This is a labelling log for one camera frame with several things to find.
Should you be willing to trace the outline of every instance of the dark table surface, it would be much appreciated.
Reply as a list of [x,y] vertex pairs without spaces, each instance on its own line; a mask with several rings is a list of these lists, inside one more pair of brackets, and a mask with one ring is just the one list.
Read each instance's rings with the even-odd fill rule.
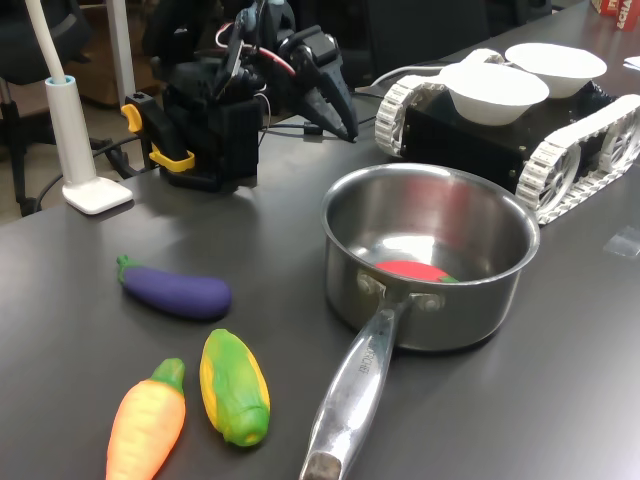
[[[577,6],[487,42],[586,47],[609,63],[612,93],[640,90],[614,33]],[[375,100],[358,100],[364,116]],[[171,356],[187,365],[187,421],[159,479],[295,479],[326,388],[353,338],[325,305],[319,206],[355,169],[388,160],[372,141],[264,141],[259,185],[216,196],[156,174],[127,182],[135,206],[87,218],[53,208],[0,229],[0,478],[100,479],[120,400]],[[603,252],[640,227],[640,170],[544,228],[510,317],[484,347],[455,356],[396,352],[351,479],[640,478],[640,267]],[[116,256],[229,282],[230,315],[189,323],[122,293]],[[198,365],[228,328],[269,385],[262,446],[226,446],[210,426]]]

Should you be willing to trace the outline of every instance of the red toy vegetable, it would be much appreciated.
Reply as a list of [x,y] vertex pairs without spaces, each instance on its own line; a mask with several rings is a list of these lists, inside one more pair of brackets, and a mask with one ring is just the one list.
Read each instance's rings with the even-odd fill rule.
[[126,255],[118,257],[118,280],[131,295],[164,312],[207,320],[225,315],[231,290],[211,277],[190,277],[143,267]]

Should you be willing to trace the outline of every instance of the orange toy carrot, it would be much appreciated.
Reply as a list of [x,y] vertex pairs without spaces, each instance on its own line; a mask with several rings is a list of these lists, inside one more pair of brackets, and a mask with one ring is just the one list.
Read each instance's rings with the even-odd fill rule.
[[106,480],[151,480],[180,436],[184,363],[169,358],[122,399],[107,450]]

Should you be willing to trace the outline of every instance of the red wire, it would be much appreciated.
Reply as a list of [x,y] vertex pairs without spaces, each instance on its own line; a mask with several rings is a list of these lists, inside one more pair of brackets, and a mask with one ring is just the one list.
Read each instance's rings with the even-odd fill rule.
[[[229,28],[231,25],[233,25],[232,23],[225,23],[220,30],[218,30],[218,33],[216,33],[216,44],[220,47],[220,48],[224,48],[227,49],[229,48],[228,45],[225,45],[224,43],[222,43],[219,38],[220,35],[222,35],[227,28]],[[246,43],[243,43],[243,48],[253,48],[253,45],[249,45]],[[292,77],[295,77],[296,75],[296,71],[293,69],[293,67],[291,65],[289,65],[283,58],[279,57],[278,55],[276,55],[275,53],[273,53],[271,50],[267,50],[266,48],[262,48],[260,47],[258,49],[258,52],[260,52],[260,54],[264,55],[265,57],[269,57],[271,60],[273,60],[275,63],[277,63],[278,65],[280,65],[282,68],[284,68],[287,73],[289,75],[291,75]]]

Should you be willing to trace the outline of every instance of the white cable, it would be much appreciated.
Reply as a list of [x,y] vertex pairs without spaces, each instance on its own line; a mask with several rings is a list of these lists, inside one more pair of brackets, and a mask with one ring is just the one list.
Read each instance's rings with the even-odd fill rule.
[[383,82],[387,78],[393,77],[393,76],[395,76],[395,75],[397,75],[399,73],[402,73],[402,72],[439,72],[444,67],[446,67],[446,65],[442,65],[442,66],[438,66],[438,67],[414,67],[414,66],[409,66],[409,67],[396,68],[395,70],[391,70],[389,73],[385,73],[384,75],[379,77],[375,82],[373,82],[371,84],[371,86],[375,87],[376,85],[378,85],[380,82]]
[[254,97],[262,97],[264,101],[267,102],[267,113],[269,114],[269,118],[267,120],[267,128],[262,132],[262,136],[260,137],[260,141],[258,142],[258,146],[262,145],[262,140],[264,140],[264,136],[267,134],[269,127],[271,126],[271,103],[269,103],[269,99],[264,93],[256,93]]
[[40,0],[26,0],[26,3],[33,30],[36,32],[40,50],[42,50],[44,61],[47,63],[47,68],[49,69],[49,75],[53,78],[53,83],[56,85],[64,85],[67,83],[67,80],[64,76],[62,64],[60,63],[60,57],[58,57],[58,52],[56,52],[56,47],[53,44],[51,32],[49,32],[49,26],[44,17]]

